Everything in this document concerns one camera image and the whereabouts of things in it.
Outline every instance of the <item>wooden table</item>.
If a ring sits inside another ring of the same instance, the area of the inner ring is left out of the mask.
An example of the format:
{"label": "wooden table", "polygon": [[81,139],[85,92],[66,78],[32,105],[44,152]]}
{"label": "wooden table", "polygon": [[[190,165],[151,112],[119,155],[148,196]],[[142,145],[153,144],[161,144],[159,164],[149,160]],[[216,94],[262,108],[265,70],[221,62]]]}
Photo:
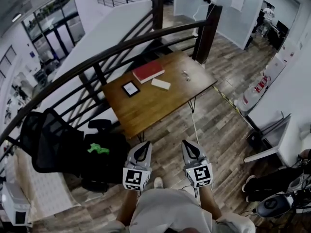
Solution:
{"label": "wooden table", "polygon": [[[185,53],[178,51],[158,59],[165,73],[157,79],[171,83],[169,90],[140,84],[132,72],[106,84],[103,92],[118,117],[127,137],[131,138],[158,122],[192,98],[215,84],[216,79]],[[190,81],[183,75],[187,72]],[[132,81],[140,92],[128,97],[122,86]]]}

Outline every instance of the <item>computer monitor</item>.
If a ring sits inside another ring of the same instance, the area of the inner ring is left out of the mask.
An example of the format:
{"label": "computer monitor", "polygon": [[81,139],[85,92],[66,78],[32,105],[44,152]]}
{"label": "computer monitor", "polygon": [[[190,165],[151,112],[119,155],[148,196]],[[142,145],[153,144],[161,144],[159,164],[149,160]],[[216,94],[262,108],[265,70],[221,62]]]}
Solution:
{"label": "computer monitor", "polygon": [[281,23],[280,21],[277,21],[276,27],[278,30],[280,30],[284,34],[287,34],[288,28],[283,23]]}

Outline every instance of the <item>wooden floor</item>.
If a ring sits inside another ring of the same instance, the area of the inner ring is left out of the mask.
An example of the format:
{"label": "wooden floor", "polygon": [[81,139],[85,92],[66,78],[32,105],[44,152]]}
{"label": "wooden floor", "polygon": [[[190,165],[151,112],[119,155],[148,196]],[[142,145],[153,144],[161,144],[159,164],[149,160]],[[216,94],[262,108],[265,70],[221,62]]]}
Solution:
{"label": "wooden floor", "polygon": [[[165,27],[187,21],[188,19],[184,17],[173,18],[172,7],[165,7]],[[234,99],[259,75],[275,52],[261,37],[256,38],[248,50],[241,50],[217,34],[205,68],[218,79],[216,86],[228,97]],[[246,122],[212,88],[197,97],[194,119],[200,144],[206,149],[206,154],[213,164],[213,194],[220,209],[223,212],[236,213],[252,210],[256,204],[245,202],[241,186],[249,175],[260,176],[272,168],[265,159],[257,163],[245,164],[243,162],[246,156],[254,154],[245,141],[249,133]],[[153,172],[147,188],[152,187],[153,180],[157,176],[163,178],[166,187],[180,189],[189,185],[182,171],[184,163],[180,146],[183,139],[195,140],[188,105],[181,107],[148,129],[145,132],[145,138],[153,144],[151,164]],[[130,141],[132,146],[137,143],[136,139]],[[70,182],[68,176],[67,179],[76,198],[81,199],[92,195],[80,188],[77,183]],[[123,197],[124,189],[121,185],[116,185],[103,196],[82,203],[82,206],[37,222],[33,231],[38,233],[94,232],[115,219]],[[300,218],[295,217],[294,221],[297,222]],[[257,216],[251,219],[256,225],[263,222]],[[295,230],[290,232],[304,231],[299,223]]]}

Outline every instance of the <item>black office chair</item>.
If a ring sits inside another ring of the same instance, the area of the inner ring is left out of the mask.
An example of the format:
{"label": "black office chair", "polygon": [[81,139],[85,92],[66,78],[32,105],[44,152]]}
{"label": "black office chair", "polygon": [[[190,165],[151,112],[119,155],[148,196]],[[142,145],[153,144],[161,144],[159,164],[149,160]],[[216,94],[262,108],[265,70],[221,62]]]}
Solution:
{"label": "black office chair", "polygon": [[[30,112],[21,128],[20,143],[32,157],[37,172],[71,173],[83,178],[85,189],[105,192],[107,183],[122,183],[130,145],[124,135],[109,133],[110,120],[93,120],[88,127],[98,129],[98,133],[84,137],[83,132],[71,127],[50,108],[43,113]],[[92,143],[109,149],[109,154],[88,152]]]}

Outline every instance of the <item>ceiling light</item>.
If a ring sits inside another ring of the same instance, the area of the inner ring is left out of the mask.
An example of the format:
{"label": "ceiling light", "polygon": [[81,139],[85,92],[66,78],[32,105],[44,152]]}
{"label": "ceiling light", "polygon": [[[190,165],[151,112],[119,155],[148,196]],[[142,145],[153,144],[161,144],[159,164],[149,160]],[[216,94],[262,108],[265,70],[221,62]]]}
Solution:
{"label": "ceiling light", "polygon": [[14,16],[12,22],[15,22],[17,19],[20,18],[20,16],[21,16],[21,13],[17,13],[17,14]]}

